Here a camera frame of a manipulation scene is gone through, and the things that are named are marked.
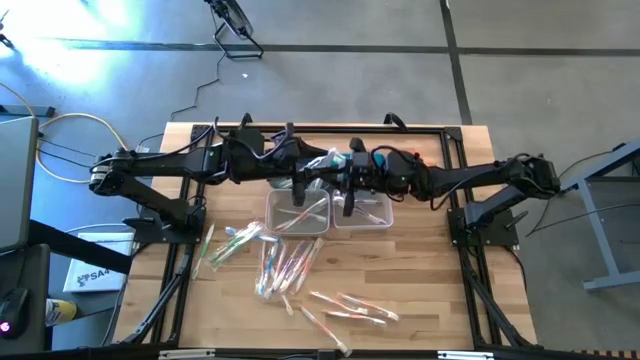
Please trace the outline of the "white printed box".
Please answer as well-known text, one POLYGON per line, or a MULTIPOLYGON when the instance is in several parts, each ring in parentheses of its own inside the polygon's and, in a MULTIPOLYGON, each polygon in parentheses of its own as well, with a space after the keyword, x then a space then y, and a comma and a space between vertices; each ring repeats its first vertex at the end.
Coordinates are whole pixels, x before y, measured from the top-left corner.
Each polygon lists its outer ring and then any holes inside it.
MULTIPOLYGON (((80 239, 99 244, 123 255, 133 252, 133 233, 79 233, 80 239)), ((72 259, 64 283, 65 293, 105 292, 120 290, 125 275, 107 268, 72 259)))

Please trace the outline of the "grey floor bar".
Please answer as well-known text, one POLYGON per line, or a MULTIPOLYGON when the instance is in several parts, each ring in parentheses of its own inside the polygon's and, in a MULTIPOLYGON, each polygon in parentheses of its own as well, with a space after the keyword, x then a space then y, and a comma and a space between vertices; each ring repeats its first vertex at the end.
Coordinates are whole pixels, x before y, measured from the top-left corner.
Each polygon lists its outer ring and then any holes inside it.
POLYGON ((2 105, 0 104, 0 115, 26 117, 33 114, 36 117, 52 118, 56 113, 55 107, 25 105, 2 105))

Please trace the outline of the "grey translucent plastic bin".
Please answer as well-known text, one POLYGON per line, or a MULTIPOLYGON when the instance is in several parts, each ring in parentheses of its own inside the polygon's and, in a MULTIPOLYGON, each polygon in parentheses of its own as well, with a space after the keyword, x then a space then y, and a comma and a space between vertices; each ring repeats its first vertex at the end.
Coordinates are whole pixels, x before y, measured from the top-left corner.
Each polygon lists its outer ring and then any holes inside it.
POLYGON ((282 236, 315 236, 330 228, 330 196, 327 191, 306 191, 302 206, 293 205, 290 190, 274 189, 267 194, 266 228, 282 236))

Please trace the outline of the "grey steel table frame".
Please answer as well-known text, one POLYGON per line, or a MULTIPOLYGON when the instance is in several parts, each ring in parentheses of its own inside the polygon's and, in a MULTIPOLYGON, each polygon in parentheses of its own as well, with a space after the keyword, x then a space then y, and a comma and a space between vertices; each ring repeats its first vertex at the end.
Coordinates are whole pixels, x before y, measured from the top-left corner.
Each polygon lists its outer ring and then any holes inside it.
POLYGON ((640 245, 640 174, 617 175, 619 168, 640 158, 640 138, 619 145, 595 164, 561 182, 561 192, 582 200, 606 274, 583 282, 587 291, 640 284, 640 267, 625 253, 640 245))

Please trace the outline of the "black diagonal bar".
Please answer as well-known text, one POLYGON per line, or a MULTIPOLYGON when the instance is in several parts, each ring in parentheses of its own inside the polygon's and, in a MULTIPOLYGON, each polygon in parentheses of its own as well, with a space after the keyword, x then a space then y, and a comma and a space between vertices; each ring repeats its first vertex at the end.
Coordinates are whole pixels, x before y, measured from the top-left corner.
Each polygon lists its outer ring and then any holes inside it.
POLYGON ((29 245, 44 244, 59 255, 122 274, 128 274, 131 268, 130 255, 85 241, 35 220, 29 222, 27 243, 29 245))

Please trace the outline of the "dark slate plastic bin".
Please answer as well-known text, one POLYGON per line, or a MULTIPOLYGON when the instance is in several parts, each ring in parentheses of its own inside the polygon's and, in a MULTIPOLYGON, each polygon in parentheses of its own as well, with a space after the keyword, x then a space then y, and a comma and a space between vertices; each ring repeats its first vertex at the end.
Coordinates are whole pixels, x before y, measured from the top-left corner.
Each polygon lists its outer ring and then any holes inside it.
POLYGON ((328 190, 331 187, 317 172, 309 169, 297 171, 293 178, 272 178, 267 182, 273 189, 292 189, 295 180, 302 180, 304 188, 311 191, 328 190))

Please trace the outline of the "grey laptop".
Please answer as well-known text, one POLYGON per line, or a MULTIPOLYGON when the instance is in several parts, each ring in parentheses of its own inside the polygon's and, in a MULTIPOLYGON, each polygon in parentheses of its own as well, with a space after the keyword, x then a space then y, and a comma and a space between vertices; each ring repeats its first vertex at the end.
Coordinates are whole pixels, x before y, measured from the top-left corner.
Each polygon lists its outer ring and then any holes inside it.
POLYGON ((0 122, 0 253, 28 238, 38 121, 0 122))

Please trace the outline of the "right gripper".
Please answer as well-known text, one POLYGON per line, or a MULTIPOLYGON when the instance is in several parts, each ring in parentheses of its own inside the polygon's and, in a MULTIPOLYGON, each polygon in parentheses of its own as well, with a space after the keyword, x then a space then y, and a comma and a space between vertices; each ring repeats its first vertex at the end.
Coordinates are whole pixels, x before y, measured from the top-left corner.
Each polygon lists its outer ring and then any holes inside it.
POLYGON ((375 193, 375 159, 371 153, 367 151, 361 138, 354 137, 350 140, 349 148, 351 149, 350 158, 346 163, 346 168, 326 167, 318 170, 319 177, 309 179, 306 189, 310 191, 319 191, 331 189, 340 189, 343 186, 343 194, 345 195, 343 215, 350 217, 355 208, 355 192, 364 190, 375 193))

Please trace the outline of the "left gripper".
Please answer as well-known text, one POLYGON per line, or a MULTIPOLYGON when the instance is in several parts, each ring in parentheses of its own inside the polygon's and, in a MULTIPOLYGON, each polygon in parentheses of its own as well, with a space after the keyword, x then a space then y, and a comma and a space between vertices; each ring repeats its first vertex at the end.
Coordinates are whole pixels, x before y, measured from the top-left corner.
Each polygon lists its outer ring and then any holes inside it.
POLYGON ((274 158, 277 166, 282 168, 292 181, 293 205, 302 206, 306 199, 306 188, 309 180, 322 179, 325 176, 335 175, 337 169, 333 168, 334 155, 325 155, 309 162, 309 172, 299 166, 302 155, 301 140, 294 136, 294 125, 286 123, 284 133, 277 137, 274 147, 274 158))

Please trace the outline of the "black floor fan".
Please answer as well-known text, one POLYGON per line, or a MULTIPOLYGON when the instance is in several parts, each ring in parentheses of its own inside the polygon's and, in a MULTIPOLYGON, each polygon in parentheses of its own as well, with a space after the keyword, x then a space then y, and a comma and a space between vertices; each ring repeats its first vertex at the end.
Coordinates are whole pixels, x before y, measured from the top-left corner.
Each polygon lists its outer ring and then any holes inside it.
POLYGON ((214 23, 216 30, 213 34, 213 39, 226 58, 231 60, 245 60, 261 59, 263 57, 264 49, 254 40, 253 26, 237 0, 203 1, 209 6, 212 20, 215 20, 215 17, 222 20, 220 26, 214 23), (229 49, 219 39, 219 36, 225 28, 229 29, 238 39, 249 41, 257 51, 250 54, 231 54, 229 49))

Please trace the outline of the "white bracket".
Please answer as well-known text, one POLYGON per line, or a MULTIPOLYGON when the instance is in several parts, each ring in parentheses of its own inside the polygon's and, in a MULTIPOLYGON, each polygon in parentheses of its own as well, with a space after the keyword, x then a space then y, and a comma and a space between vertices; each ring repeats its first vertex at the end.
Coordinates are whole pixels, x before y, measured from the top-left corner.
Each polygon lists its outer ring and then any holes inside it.
POLYGON ((160 351, 158 360, 208 360, 215 357, 213 349, 173 349, 160 351))
POLYGON ((438 360, 495 360, 492 352, 439 350, 438 360))

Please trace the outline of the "black desk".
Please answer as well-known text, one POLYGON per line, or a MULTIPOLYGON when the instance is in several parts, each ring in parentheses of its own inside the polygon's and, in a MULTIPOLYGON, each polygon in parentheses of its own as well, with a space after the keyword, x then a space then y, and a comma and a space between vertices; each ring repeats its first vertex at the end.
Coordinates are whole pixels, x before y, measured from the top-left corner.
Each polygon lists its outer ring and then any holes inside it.
POLYGON ((49 285, 50 250, 35 245, 0 253, 0 358, 23 356, 47 350, 45 325, 49 285), (9 293, 25 290, 26 298, 14 321, 2 310, 9 293))

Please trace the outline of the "green toothbrush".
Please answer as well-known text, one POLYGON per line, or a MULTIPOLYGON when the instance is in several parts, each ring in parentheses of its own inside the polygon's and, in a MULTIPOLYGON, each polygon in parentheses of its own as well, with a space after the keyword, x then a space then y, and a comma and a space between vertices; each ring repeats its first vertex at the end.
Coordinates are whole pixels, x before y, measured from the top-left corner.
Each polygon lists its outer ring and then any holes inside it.
POLYGON ((215 232, 215 223, 212 223, 209 226, 209 228, 208 228, 208 230, 206 232, 206 235, 205 235, 205 239, 201 244, 200 255, 199 255, 198 259, 197 259, 195 267, 192 269, 191 280, 196 280, 196 278, 197 278, 197 276, 199 274, 199 269, 200 269, 201 263, 202 263, 203 259, 205 258, 206 254, 208 252, 209 243, 210 243, 210 241, 211 241, 211 239, 213 237, 214 232, 215 232))
POLYGON ((235 235, 231 237, 209 256, 208 261, 211 269, 216 272, 228 258, 241 250, 251 239, 252 236, 250 235, 235 235))
POLYGON ((238 248, 251 240, 256 234, 260 233, 264 228, 261 222, 251 222, 245 228, 237 231, 228 241, 219 247, 211 256, 210 260, 224 261, 232 255, 238 248))
POLYGON ((328 150, 324 156, 319 156, 309 163, 311 168, 342 168, 347 161, 347 157, 336 148, 328 150))

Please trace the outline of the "yellow can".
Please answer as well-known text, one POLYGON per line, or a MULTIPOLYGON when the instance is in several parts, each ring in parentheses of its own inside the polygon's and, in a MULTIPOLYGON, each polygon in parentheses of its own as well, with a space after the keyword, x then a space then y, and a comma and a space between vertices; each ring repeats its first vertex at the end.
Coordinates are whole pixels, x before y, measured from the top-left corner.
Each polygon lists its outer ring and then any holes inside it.
POLYGON ((77 313, 74 302, 47 298, 45 303, 45 325, 52 327, 72 321, 77 313))

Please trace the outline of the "teal plastic bin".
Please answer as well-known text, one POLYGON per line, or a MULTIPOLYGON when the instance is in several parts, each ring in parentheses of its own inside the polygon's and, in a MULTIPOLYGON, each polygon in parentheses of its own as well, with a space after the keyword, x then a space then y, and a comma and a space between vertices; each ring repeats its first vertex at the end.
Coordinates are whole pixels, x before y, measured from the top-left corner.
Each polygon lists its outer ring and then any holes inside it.
MULTIPOLYGON (((376 188, 377 191, 376 192, 383 192, 385 185, 386 185, 386 181, 387 181, 387 174, 386 174, 386 169, 385 169, 385 157, 379 153, 371 153, 371 156, 375 159, 376 162, 376 167, 375 167, 375 182, 376 182, 376 188)), ((347 157, 347 161, 350 158, 350 153, 343 153, 346 157, 347 157)))

